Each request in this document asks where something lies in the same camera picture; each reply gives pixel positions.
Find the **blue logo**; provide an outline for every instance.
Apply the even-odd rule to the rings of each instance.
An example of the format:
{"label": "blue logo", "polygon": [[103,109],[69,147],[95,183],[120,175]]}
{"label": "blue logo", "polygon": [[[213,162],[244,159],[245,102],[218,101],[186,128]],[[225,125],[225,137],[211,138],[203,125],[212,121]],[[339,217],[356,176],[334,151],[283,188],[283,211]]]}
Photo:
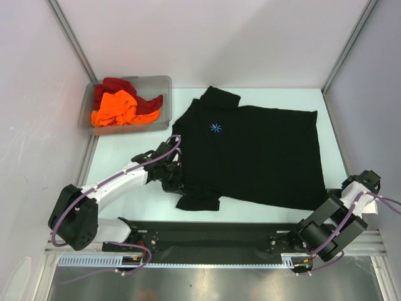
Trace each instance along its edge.
{"label": "blue logo", "polygon": [[215,133],[219,133],[221,131],[221,125],[218,124],[212,124],[211,125],[211,131]]}

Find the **black shirt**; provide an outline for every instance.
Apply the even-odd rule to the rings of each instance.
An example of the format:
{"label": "black shirt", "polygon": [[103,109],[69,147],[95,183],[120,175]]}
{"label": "black shirt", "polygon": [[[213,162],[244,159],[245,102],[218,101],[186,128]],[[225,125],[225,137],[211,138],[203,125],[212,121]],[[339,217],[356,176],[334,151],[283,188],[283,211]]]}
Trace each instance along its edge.
{"label": "black shirt", "polygon": [[219,197],[315,210],[324,201],[317,112],[238,107],[209,87],[173,125],[185,195],[177,208],[219,210]]}

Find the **folded clothing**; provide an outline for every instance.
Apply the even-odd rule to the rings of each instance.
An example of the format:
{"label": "folded clothing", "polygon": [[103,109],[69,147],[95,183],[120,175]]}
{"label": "folded clothing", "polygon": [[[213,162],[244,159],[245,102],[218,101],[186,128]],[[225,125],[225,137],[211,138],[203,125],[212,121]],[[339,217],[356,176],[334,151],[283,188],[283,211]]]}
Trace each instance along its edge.
{"label": "folded clothing", "polygon": [[115,94],[104,93],[99,111],[92,111],[94,127],[116,127],[119,125],[149,124],[160,116],[160,110],[149,114],[137,114],[137,101],[126,91]]}
{"label": "folded clothing", "polygon": [[173,125],[181,135],[185,195],[177,208],[219,210],[219,198],[317,209],[325,184],[317,112],[239,107],[240,96],[213,87]]}
{"label": "folded clothing", "polygon": [[103,83],[99,83],[95,87],[93,94],[93,109],[99,110],[102,102],[103,94],[114,94],[123,90],[130,94],[137,101],[137,115],[146,115],[158,110],[163,105],[163,95],[152,100],[145,100],[138,96],[136,89],[127,80],[121,78],[106,77]]}

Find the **gray plastic container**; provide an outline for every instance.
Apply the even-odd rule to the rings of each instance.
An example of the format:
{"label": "gray plastic container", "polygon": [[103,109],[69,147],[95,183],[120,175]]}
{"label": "gray plastic container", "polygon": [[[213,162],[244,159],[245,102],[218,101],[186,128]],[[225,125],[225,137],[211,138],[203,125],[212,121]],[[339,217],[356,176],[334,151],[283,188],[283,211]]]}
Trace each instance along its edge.
{"label": "gray plastic container", "polygon": [[144,132],[150,130],[165,130],[169,127],[172,118],[172,91],[171,78],[166,75],[154,77],[123,77],[137,89],[138,95],[146,100],[151,100],[160,94],[163,95],[163,105],[160,108],[160,116],[151,124],[124,125],[121,127],[93,127],[91,114],[93,111],[93,92],[100,82],[91,82],[86,86],[83,96],[78,127],[93,135],[107,135],[115,133]]}

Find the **orange shirt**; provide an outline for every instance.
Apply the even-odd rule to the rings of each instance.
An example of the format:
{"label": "orange shirt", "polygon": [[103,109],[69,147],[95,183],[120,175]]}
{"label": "orange shirt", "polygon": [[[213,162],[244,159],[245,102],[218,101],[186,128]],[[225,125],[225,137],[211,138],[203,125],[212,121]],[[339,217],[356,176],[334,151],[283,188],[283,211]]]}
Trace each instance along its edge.
{"label": "orange shirt", "polygon": [[130,124],[149,124],[160,116],[160,110],[137,115],[137,101],[126,91],[104,93],[99,111],[92,111],[94,127],[116,127]]}

